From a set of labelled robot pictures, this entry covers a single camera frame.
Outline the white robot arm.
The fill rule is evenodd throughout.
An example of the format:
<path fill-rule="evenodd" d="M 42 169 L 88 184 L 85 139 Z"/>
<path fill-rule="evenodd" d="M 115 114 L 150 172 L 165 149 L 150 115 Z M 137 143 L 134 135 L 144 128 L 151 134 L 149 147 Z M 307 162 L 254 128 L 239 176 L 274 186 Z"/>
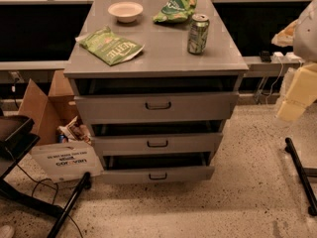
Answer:
<path fill-rule="evenodd" d="M 297 20 L 275 34 L 271 42 L 280 47 L 293 46 L 294 54 L 304 60 L 276 113 L 278 119 L 293 122 L 317 100 L 317 0 L 313 0 Z"/>

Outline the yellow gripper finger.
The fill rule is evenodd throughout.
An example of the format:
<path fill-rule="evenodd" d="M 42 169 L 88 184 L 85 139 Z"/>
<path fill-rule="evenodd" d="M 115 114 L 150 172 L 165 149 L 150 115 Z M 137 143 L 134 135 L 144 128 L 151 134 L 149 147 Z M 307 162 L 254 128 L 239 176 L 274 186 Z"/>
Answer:
<path fill-rule="evenodd" d="M 317 63 L 311 62 L 293 73 L 276 117 L 284 122 L 294 122 L 316 100 Z"/>

